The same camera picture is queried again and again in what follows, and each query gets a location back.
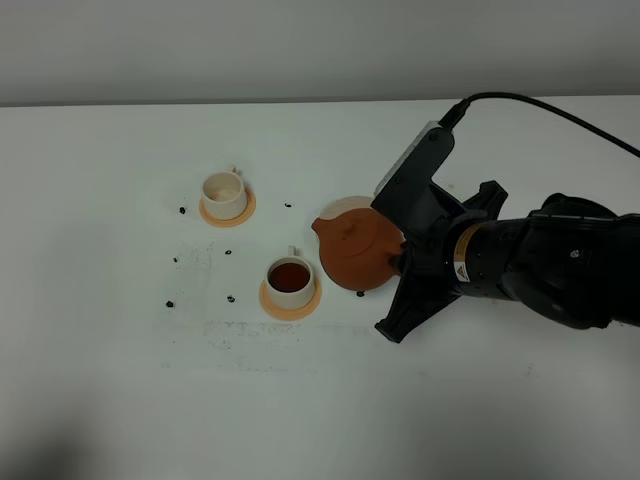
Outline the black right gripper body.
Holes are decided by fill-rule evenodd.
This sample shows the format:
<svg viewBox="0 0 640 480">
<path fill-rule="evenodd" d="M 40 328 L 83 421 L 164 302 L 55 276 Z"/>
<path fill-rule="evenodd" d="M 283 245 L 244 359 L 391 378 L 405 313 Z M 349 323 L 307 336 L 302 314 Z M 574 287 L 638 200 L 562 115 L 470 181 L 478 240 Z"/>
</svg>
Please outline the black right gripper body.
<svg viewBox="0 0 640 480">
<path fill-rule="evenodd" d="M 480 184 L 460 202 L 430 184 L 411 208 L 394 205 L 383 215 L 404 234 L 402 253 L 390 261 L 400 274 L 390 310 L 375 328 L 387 340 L 401 342 L 460 296 L 454 273 L 454 248 L 464 231 L 498 217 L 508 193 L 498 182 Z"/>
</svg>

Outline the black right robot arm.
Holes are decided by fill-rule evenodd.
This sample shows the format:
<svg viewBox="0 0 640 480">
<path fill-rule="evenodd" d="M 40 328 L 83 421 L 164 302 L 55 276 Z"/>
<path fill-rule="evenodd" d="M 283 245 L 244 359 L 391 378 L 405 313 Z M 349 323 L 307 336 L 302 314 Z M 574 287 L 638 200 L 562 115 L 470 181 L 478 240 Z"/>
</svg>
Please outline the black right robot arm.
<svg viewBox="0 0 640 480">
<path fill-rule="evenodd" d="M 566 327 L 639 324 L 639 217 L 560 193 L 525 218 L 501 220 L 495 181 L 460 202 L 433 182 L 391 184 L 372 207 L 405 236 L 400 281 L 376 329 L 389 341 L 457 299 L 514 301 Z"/>
</svg>

